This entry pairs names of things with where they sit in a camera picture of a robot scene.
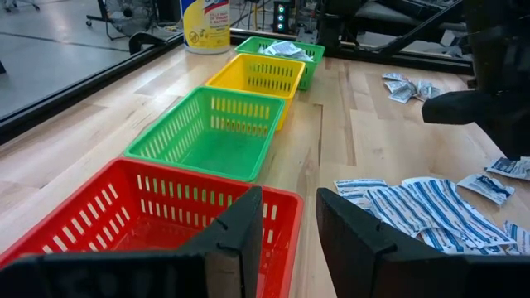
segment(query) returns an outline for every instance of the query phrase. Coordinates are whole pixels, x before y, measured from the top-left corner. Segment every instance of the plastic basket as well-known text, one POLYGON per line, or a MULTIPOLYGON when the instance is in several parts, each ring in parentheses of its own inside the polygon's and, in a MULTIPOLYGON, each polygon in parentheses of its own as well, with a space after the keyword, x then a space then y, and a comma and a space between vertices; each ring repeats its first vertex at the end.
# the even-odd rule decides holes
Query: plastic basket
POLYGON ((299 61, 240 54, 206 85, 285 100, 286 106, 277 126, 277 130, 280 130, 291 107, 304 67, 304 63, 299 61))
MULTIPOLYGON (((235 51, 239 54, 246 53, 246 54, 255 54, 255 55, 264 55, 259 54, 258 50, 260 47, 267 48, 269 47, 274 41, 280 42, 278 40, 273 40, 270 38, 263 38, 263 37, 250 37, 248 38, 244 43, 239 45, 237 48, 235 48, 235 51)), ((303 49, 306 54, 313 57, 313 62, 310 61, 304 61, 299 59, 292 59, 292 58, 283 58, 288 60, 295 60, 295 61, 302 61, 306 64, 306 69, 304 70, 304 74, 302 75, 300 79, 300 83, 298 84, 298 89, 300 90, 308 90, 311 87, 311 83, 313 81, 313 74, 315 73, 316 67, 318 64, 322 61, 322 58, 324 57, 324 46, 318 46, 318 45, 310 45, 302 42, 292 42, 297 47, 303 49)))
POLYGON ((283 106, 280 99, 199 87, 137 138, 125 156, 253 181, 283 106))
MULTIPOLYGON (((119 158, 0 256, 0 268, 23 253, 175 249, 250 187, 119 158)), ((301 211, 298 195, 263 187, 258 297, 288 297, 301 211)))

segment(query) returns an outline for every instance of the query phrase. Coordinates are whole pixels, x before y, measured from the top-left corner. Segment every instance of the green basket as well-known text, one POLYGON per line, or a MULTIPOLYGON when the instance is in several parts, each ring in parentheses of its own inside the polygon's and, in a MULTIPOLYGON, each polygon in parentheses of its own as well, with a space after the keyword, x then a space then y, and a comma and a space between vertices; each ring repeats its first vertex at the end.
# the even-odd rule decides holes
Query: green basket
POLYGON ((199 87, 158 119, 125 156, 241 181, 253 181, 285 102, 199 87))
MULTIPOLYGON (((247 54, 255 54, 255 55, 265 55, 265 54, 258 53, 259 48, 268 47, 274 41, 278 41, 278 40, 273 40, 270 38, 263 38, 263 37, 256 37, 256 36, 250 37, 244 43, 242 43, 237 48, 235 48, 235 51, 238 52, 239 54, 247 53, 247 54)), ((309 56, 313 56, 314 61, 308 62, 308 61, 304 61, 300 59, 283 58, 280 56, 274 56, 274 57, 305 62, 306 69, 304 70, 304 74, 302 75, 300 83, 298 84, 298 89, 308 90, 311 87, 311 82, 313 81, 313 74, 315 73, 316 67, 322 61, 322 57, 324 56, 325 47, 317 46, 317 45, 310 45, 310 44, 306 44, 302 42, 292 42, 292 43, 295 46, 303 49, 306 52, 306 54, 308 54, 309 56)))

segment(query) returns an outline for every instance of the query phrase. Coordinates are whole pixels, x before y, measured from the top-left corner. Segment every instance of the wooden tabletop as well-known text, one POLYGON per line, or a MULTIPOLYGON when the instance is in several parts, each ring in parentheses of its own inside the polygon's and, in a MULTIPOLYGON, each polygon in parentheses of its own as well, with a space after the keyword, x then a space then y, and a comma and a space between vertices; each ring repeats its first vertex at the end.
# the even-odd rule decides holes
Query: wooden tabletop
MULTIPOLYGON (((0 251, 232 57, 233 51, 206 56, 179 47, 0 146, 0 251)), ((334 180, 355 178, 397 185, 425 175, 457 182, 502 156, 475 124, 425 124, 422 102, 388 99, 381 74, 390 71, 445 91, 466 89, 453 74, 325 58, 272 142, 257 183, 297 192, 306 202, 292 297, 335 296, 316 228, 317 187, 334 190, 334 180)), ((499 227, 511 219, 530 228, 530 184, 500 180, 516 188, 502 208, 459 192, 499 227)))

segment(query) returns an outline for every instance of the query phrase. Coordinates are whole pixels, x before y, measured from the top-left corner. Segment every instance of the yellow basket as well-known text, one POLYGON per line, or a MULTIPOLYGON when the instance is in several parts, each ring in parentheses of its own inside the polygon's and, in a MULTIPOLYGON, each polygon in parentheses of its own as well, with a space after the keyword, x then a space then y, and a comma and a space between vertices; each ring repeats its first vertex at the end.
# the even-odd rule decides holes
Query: yellow basket
POLYGON ((276 128, 282 129, 306 64, 300 61, 240 54, 230 61, 206 86, 274 96, 285 100, 276 128))

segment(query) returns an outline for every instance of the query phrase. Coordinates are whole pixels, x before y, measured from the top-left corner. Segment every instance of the red basket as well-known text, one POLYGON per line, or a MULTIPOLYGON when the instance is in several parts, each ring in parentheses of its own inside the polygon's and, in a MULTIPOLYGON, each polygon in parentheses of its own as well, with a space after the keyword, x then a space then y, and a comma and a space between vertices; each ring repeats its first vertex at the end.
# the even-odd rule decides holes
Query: red basket
MULTIPOLYGON (((118 158, 0 256, 175 249, 210 224, 250 184, 118 158)), ((263 187, 258 297, 288 297, 302 200, 263 187)))

